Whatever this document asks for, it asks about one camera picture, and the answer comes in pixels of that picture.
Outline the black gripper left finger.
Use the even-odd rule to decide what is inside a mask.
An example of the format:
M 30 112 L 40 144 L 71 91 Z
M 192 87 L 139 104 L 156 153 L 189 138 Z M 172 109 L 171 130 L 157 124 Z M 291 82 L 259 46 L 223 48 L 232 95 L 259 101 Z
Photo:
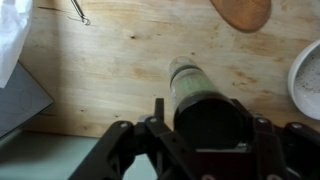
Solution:
M 161 120 L 161 121 L 164 120 L 164 99 L 163 98 L 157 98 L 155 100 L 154 116 L 158 120 Z

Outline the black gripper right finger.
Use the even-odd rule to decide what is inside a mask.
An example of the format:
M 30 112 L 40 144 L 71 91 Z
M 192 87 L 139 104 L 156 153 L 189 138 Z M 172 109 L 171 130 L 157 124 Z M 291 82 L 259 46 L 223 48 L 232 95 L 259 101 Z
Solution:
M 252 126 L 253 116 L 251 113 L 237 100 L 231 100 L 233 104 L 232 124 L 238 131 L 248 131 Z

